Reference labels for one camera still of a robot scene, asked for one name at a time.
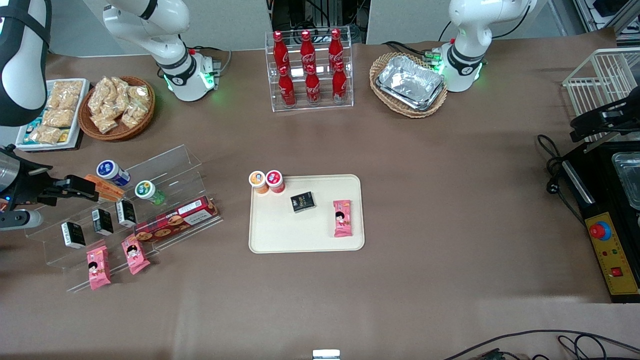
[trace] cookie box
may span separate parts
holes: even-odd
[[[155,242],[171,238],[208,218],[218,216],[218,209],[206,196],[167,211],[134,228],[138,241]]]

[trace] gray wall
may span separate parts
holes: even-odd
[[[191,28],[182,39],[188,46],[224,50],[264,48],[264,33],[271,29],[265,0],[183,0],[191,14]],[[84,0],[102,22],[105,0]],[[136,45],[117,40],[125,53],[146,53]]]
[[[521,38],[531,26],[547,0],[538,0],[522,25],[504,38]],[[494,35],[511,30],[518,20],[491,25]],[[371,0],[368,44],[381,44],[389,40],[405,43],[438,40],[449,21],[449,0]],[[450,25],[442,40],[455,37],[457,29]]]

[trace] black machine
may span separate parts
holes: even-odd
[[[640,302],[640,142],[606,142],[640,131],[640,88],[627,98],[576,117],[571,138],[606,133],[583,143],[557,165],[549,192],[563,176],[575,197],[613,302]]]

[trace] pink wafer package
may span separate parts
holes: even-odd
[[[122,242],[122,249],[124,250],[124,254],[127,256],[129,271],[133,275],[136,275],[140,270],[151,264],[149,260],[147,260],[145,250],[140,246],[135,235],[129,235]]]
[[[89,263],[89,284],[91,285],[91,290],[96,290],[102,285],[111,284],[106,246],[88,251],[86,253],[86,262]]]
[[[335,210],[335,233],[333,237],[352,236],[351,200],[336,200],[333,202],[333,209]]]

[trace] small jar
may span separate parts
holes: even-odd
[[[111,181],[117,186],[125,186],[131,181],[131,176],[126,170],[122,170],[113,160],[104,160],[95,168],[99,177]]]
[[[269,191],[269,186],[267,186],[264,173],[261,171],[252,172],[251,175],[249,175],[249,183],[256,193],[262,195]]]
[[[281,193],[284,191],[284,178],[278,170],[271,170],[267,173],[267,185],[272,192]]]
[[[153,205],[164,204],[164,193],[156,189],[156,186],[148,180],[143,180],[136,185],[136,195],[144,200],[149,200]]]

